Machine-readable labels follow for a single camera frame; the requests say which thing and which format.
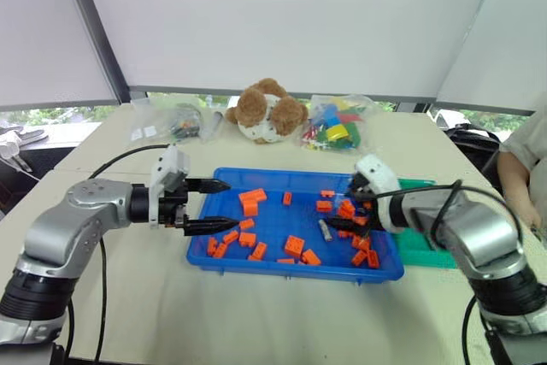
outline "person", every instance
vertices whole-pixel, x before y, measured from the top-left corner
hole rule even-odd
[[[509,207],[547,245],[547,106],[502,144],[497,172]]]

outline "person's arm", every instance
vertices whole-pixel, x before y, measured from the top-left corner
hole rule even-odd
[[[505,200],[529,227],[540,227],[541,217],[528,193],[530,172],[511,152],[500,152],[497,172],[502,182]]]

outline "stuffed animal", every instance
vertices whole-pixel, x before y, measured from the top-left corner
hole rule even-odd
[[[289,96],[274,79],[262,79],[248,87],[226,119],[255,143],[274,143],[287,138],[308,119],[306,106]]]

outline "green tray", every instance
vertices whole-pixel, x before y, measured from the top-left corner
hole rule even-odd
[[[399,179],[402,189],[434,185],[433,180]],[[429,247],[426,239],[420,233],[407,228],[400,234],[392,234],[399,249],[404,265],[420,265],[422,267],[456,268],[456,262],[448,251],[435,251]]]

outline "white sleeve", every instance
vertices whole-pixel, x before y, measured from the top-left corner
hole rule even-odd
[[[531,171],[547,150],[547,108],[534,113],[502,144],[500,151],[513,153]]]

